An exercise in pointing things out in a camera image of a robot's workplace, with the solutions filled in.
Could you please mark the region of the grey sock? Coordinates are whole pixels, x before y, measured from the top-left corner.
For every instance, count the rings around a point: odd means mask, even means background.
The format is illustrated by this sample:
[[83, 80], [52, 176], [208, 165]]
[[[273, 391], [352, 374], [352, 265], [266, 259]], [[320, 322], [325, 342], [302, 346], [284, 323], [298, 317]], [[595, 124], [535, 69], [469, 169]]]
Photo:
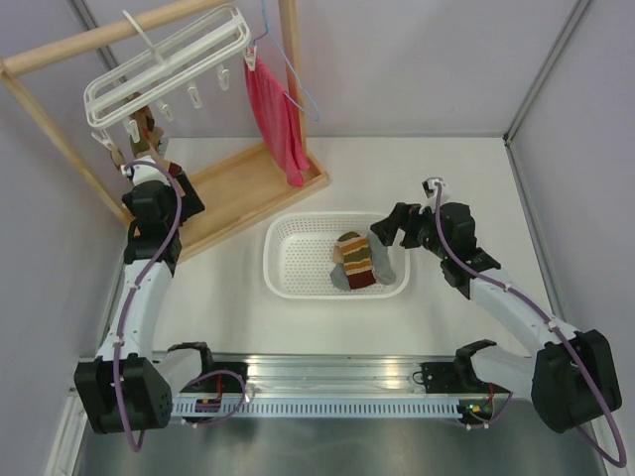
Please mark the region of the grey sock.
[[394, 284], [396, 274], [391, 266], [388, 248], [382, 244], [374, 233], [369, 233], [366, 239], [371, 253], [373, 276], [376, 282], [383, 286]]
[[329, 274], [332, 284], [341, 291], [350, 291], [351, 286], [342, 264], [337, 263]]

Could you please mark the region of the beige striped sock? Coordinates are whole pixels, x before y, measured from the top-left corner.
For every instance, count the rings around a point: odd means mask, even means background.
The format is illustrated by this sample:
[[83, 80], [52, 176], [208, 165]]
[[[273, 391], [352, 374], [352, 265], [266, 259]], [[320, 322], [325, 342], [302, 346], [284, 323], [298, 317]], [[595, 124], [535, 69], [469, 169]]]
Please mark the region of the beige striped sock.
[[332, 261], [334, 265], [337, 263], [343, 265], [351, 291], [376, 284], [368, 241], [358, 233], [346, 232], [336, 239], [332, 250]]
[[160, 154], [164, 130], [156, 123], [151, 109], [146, 106], [135, 111], [130, 118], [136, 121], [139, 131], [139, 140], [137, 142], [130, 140], [133, 157], [139, 159], [150, 156], [170, 176], [176, 178], [183, 169], [180, 165], [167, 161]]

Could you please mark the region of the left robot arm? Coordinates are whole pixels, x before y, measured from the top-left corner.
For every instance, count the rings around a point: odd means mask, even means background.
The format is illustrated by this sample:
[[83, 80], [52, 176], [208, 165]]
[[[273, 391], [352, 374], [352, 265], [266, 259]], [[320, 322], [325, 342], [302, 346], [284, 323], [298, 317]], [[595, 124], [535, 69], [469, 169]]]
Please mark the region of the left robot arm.
[[155, 361], [159, 313], [182, 252], [179, 228], [204, 210], [186, 176], [172, 178], [150, 159], [123, 167], [132, 189], [122, 197], [133, 215], [124, 250], [123, 288], [105, 338], [91, 360], [77, 364], [74, 385], [92, 430], [125, 433], [134, 447], [146, 430], [168, 425], [175, 397], [217, 378], [202, 342], [171, 347]]

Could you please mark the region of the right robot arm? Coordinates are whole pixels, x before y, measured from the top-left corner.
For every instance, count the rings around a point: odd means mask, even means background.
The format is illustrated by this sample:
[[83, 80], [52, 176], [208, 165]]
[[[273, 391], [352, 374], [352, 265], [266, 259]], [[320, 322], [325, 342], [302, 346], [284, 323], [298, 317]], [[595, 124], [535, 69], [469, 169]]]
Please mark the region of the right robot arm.
[[399, 202], [371, 226], [390, 246], [422, 247], [440, 259], [446, 282], [492, 314], [524, 347], [523, 356], [482, 339], [456, 350], [453, 378], [468, 392], [491, 384], [532, 403], [547, 427], [563, 433], [621, 408], [610, 345], [597, 330], [582, 332], [525, 302], [501, 265], [477, 245], [466, 204], [440, 209]]

